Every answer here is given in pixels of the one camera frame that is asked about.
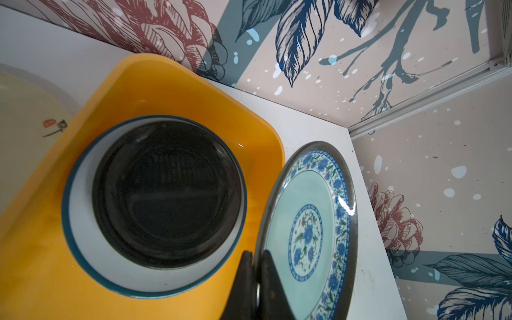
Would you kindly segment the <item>blue floral green plate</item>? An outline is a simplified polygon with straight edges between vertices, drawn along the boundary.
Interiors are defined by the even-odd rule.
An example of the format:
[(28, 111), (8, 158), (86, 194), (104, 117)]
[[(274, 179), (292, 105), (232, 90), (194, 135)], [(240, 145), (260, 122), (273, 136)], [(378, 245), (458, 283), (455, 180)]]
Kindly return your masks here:
[(286, 162), (268, 198), (255, 248), (256, 280), (268, 250), (295, 319), (345, 319), (357, 237), (355, 187), (343, 156), (325, 141), (308, 143)]

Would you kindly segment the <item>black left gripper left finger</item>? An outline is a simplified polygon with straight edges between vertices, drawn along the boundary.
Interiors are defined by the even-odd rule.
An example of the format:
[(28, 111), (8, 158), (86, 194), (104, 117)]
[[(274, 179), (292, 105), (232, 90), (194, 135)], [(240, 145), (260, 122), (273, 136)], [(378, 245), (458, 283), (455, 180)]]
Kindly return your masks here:
[(254, 286), (253, 253), (244, 251), (221, 320), (255, 317)]

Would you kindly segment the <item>cream small plate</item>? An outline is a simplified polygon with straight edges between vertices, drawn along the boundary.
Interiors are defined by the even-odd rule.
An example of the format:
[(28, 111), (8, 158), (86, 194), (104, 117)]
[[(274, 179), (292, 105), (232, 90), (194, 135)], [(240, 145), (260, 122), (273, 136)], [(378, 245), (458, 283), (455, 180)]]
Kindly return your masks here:
[(21, 77), (1, 72), (1, 211), (72, 120), (52, 95)]

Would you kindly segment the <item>black round plate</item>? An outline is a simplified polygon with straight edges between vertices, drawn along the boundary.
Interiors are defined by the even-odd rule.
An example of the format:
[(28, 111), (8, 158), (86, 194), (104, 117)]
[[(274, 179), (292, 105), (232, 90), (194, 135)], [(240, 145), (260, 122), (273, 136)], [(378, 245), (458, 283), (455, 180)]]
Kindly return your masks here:
[(206, 127), (174, 118), (116, 139), (99, 163), (92, 198), (114, 250), (144, 267), (172, 269), (221, 247), (247, 192), (228, 146)]

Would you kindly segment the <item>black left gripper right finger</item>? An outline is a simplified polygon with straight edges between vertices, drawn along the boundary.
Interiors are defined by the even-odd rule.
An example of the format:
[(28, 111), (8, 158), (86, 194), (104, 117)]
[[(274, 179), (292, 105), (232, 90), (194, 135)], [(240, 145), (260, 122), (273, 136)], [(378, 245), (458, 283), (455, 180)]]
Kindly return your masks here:
[(268, 250), (261, 256), (257, 273), (259, 319), (295, 319), (284, 292), (273, 257)]

